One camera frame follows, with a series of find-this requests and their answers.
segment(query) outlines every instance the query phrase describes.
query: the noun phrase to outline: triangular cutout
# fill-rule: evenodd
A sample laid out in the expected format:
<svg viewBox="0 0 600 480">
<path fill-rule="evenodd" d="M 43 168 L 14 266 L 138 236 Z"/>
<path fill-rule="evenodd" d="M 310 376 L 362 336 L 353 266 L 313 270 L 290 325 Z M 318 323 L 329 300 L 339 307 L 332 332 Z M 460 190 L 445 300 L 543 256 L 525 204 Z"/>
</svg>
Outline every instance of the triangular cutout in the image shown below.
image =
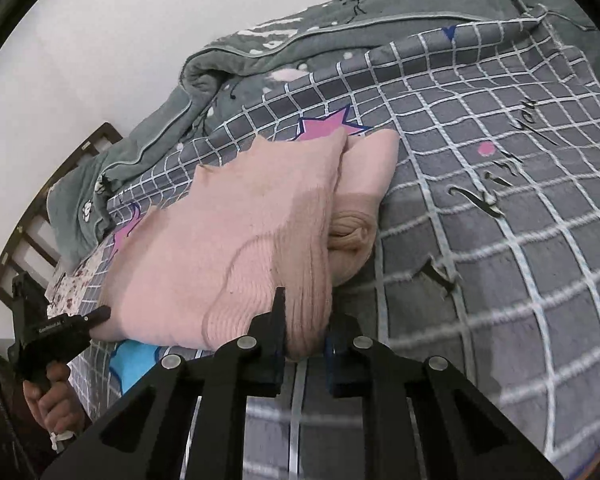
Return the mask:
<svg viewBox="0 0 600 480">
<path fill-rule="evenodd" d="M 123 453 L 133 453 L 138 444 L 144 424 L 154 405 L 155 390 L 147 388 L 141 392 L 100 434 L 105 446 Z"/>
<path fill-rule="evenodd" d="M 460 390 L 454 392 L 456 407 L 462 419 L 469 443 L 476 455 L 509 444 L 504 432 Z"/>
</svg>

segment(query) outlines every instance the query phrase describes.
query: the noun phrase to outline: plaid fabric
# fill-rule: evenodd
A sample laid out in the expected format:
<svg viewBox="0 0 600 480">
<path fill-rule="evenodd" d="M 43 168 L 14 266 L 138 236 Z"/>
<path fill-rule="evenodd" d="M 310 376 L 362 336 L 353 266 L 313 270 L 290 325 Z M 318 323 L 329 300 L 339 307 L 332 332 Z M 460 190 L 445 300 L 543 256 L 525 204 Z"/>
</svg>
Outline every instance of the plaid fabric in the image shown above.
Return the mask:
<svg viewBox="0 0 600 480">
<path fill-rule="evenodd" d="M 197 164 L 232 160 L 255 132 L 289 140 L 300 116 L 350 105 L 349 121 L 395 128 L 374 255 L 334 308 L 399 354 L 446 356 L 571 474 L 600 444 L 600 85 L 545 15 L 424 32 L 288 83 L 174 148 L 109 209 L 122 225 L 131 203 L 168 206 Z M 72 363 L 92 416 L 119 396 L 113 347 Z M 360 400 L 324 384 L 312 358 L 287 365 L 278 398 L 250 399 L 245 478 L 363 478 Z"/>
</svg>

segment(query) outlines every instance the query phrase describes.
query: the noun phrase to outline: gray-green fleece blanket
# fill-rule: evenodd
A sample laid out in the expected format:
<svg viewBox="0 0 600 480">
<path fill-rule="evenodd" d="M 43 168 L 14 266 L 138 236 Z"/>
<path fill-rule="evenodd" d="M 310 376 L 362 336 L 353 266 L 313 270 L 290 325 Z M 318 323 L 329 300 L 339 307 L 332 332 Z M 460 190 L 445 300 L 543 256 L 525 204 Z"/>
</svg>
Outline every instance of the gray-green fleece blanket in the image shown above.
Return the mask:
<svg viewBox="0 0 600 480">
<path fill-rule="evenodd" d="M 263 92 L 334 66 L 347 56 L 434 28 L 506 20 L 546 4 L 546 17 L 600 74 L 600 34 L 573 0 L 333 0 L 240 30 L 187 59 L 167 101 L 106 152 L 49 192 L 47 209 L 61 260 L 73 272 L 116 224 L 113 197 L 178 142 L 208 136 Z"/>
</svg>

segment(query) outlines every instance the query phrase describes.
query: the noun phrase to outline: pink garment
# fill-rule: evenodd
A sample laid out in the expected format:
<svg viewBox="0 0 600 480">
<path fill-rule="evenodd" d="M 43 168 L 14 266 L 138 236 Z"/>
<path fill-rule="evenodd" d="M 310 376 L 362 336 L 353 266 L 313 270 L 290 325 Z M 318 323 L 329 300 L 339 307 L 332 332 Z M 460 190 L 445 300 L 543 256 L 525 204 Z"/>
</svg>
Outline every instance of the pink garment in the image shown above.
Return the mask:
<svg viewBox="0 0 600 480">
<path fill-rule="evenodd" d="M 395 132 L 357 139 L 340 128 L 306 142 L 256 136 L 225 166 L 198 166 L 189 195 L 150 211 L 119 248 L 100 297 L 111 318 L 92 337 L 216 349 L 284 286 L 289 355 L 311 354 L 332 280 L 371 252 L 396 157 Z"/>
</svg>

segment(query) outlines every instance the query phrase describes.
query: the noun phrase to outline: bed frame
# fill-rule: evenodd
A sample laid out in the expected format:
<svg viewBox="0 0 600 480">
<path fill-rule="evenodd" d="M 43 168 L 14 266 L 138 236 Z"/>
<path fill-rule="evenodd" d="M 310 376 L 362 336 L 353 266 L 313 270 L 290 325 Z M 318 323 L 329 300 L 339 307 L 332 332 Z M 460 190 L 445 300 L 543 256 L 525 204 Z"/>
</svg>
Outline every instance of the bed frame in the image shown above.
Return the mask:
<svg viewBox="0 0 600 480">
<path fill-rule="evenodd" d="M 76 168 L 85 158 L 97 156 L 100 150 L 106 149 L 109 145 L 115 144 L 120 140 L 122 140 L 122 136 L 118 131 L 111 124 L 104 123 L 69 155 L 67 160 L 45 182 L 45 185 L 37 193 L 29 207 L 27 207 L 13 233 L 11 233 L 0 256 L 0 300 L 7 307 L 11 308 L 11 302 L 13 301 L 11 287 L 5 287 L 5 281 L 7 281 L 6 278 L 8 278 L 9 274 L 13 274 L 14 272 L 19 274 L 28 271 L 42 290 L 46 289 L 47 284 L 44 283 L 44 278 L 35 269 L 31 269 L 30 266 L 26 268 L 28 266 L 27 263 L 18 258 L 17 255 L 23 249 L 33 250 L 53 268 L 56 268 L 58 265 L 58 254 L 53 246 L 40 237 L 33 235 L 30 231 L 34 224 L 40 225 L 41 220 L 42 224 L 47 224 L 47 227 L 50 226 L 49 216 L 46 212 L 46 196 L 49 189 L 73 168 Z"/>
</svg>

